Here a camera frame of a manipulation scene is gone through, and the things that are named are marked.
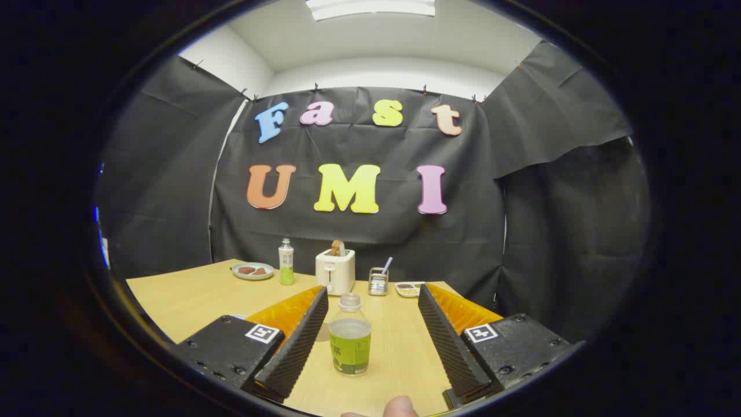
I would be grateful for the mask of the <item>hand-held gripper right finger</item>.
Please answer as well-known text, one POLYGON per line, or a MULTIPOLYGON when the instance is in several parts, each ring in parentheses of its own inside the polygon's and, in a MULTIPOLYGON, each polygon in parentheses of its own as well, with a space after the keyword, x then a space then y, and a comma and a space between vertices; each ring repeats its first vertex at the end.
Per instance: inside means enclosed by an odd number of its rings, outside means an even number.
POLYGON ((433 283, 421 285, 418 307, 450 383, 450 409, 521 385, 575 349, 529 315, 502 317, 433 283))

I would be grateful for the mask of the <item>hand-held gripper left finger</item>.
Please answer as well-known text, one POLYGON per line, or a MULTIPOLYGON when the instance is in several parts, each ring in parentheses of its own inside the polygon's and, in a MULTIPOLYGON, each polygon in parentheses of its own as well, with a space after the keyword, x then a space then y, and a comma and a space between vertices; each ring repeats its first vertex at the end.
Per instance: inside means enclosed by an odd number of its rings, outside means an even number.
POLYGON ((178 343, 175 354, 208 378, 283 402, 327 311, 327 288, 312 287, 246 319, 222 315, 178 343))

